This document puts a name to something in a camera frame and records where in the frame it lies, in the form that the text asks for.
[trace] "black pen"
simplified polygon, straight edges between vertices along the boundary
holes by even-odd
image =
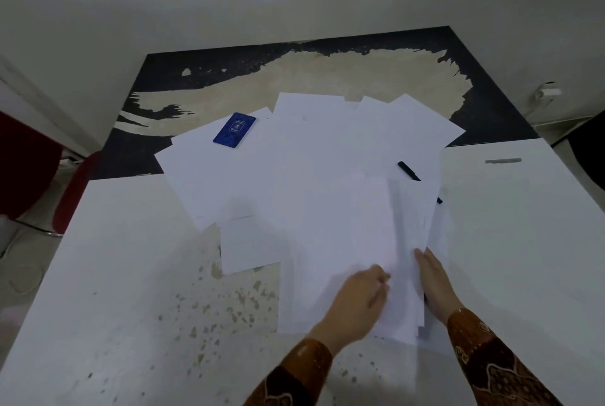
[[[414,173],[414,171],[411,168],[409,168],[407,165],[405,165],[405,162],[399,161],[397,163],[397,165],[401,168],[401,170],[403,170],[405,173],[407,173],[408,176],[412,180],[414,180],[414,181],[420,181],[420,179],[416,176],[416,174]],[[439,197],[437,197],[437,204],[441,204],[441,203],[443,203],[443,201]]]

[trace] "notepad logo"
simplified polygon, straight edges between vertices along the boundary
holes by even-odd
[[[246,123],[244,121],[239,121],[236,119],[233,122],[233,124],[231,124],[231,127],[229,128],[229,130],[231,132],[239,132],[241,130],[241,128],[245,125],[246,125]]]

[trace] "brown batik sleeve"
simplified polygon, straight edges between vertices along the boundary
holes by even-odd
[[[245,406],[314,406],[328,377],[332,355],[321,342],[303,339],[262,380]]]
[[[447,327],[479,406],[561,404],[473,312],[454,312]]]

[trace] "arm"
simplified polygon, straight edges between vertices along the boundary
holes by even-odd
[[[353,274],[323,320],[285,356],[248,397],[245,406],[313,406],[332,359],[370,332],[387,301],[389,285],[378,265]]]
[[[504,342],[465,309],[429,249],[415,252],[428,306],[448,328],[462,372],[479,405],[560,405]]]

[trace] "blue notepad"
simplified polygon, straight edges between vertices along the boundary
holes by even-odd
[[[253,116],[233,113],[213,142],[229,146],[230,148],[236,148],[255,120],[256,118]]]

